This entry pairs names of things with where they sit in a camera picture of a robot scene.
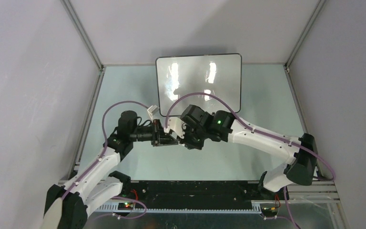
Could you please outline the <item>white whiteboard black frame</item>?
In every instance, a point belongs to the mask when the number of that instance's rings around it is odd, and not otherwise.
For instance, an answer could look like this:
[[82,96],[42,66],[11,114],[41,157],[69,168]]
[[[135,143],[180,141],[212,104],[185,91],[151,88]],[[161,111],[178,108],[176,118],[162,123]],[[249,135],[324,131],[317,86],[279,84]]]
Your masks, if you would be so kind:
[[161,116],[179,116],[190,104],[209,113],[241,110],[241,54],[158,57],[155,66]]

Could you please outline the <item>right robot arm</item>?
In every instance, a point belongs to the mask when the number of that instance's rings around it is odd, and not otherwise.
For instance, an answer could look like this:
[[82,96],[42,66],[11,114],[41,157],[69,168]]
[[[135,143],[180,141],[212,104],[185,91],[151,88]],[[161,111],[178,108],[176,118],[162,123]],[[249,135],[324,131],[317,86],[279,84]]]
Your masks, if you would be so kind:
[[310,134],[281,135],[248,123],[235,113],[219,110],[210,114],[196,105],[188,106],[179,118],[169,118],[167,129],[188,149],[201,150],[210,139],[249,146],[282,159],[282,164],[261,175],[258,193],[263,199],[271,199],[290,184],[309,186],[313,182],[317,158],[313,155],[315,139]]

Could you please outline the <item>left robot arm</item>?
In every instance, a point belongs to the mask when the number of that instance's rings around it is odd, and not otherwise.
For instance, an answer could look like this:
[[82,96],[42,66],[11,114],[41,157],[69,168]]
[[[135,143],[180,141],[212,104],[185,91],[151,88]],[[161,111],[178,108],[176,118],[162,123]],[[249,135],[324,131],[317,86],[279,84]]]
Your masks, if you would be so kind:
[[147,126],[139,125],[138,119],[134,111],[123,112],[117,127],[105,138],[100,153],[90,165],[62,186],[50,187],[41,228],[82,229],[89,216],[109,199],[129,197],[131,178],[112,169],[128,155],[134,142],[150,142],[154,147],[179,143],[164,132],[158,119]]

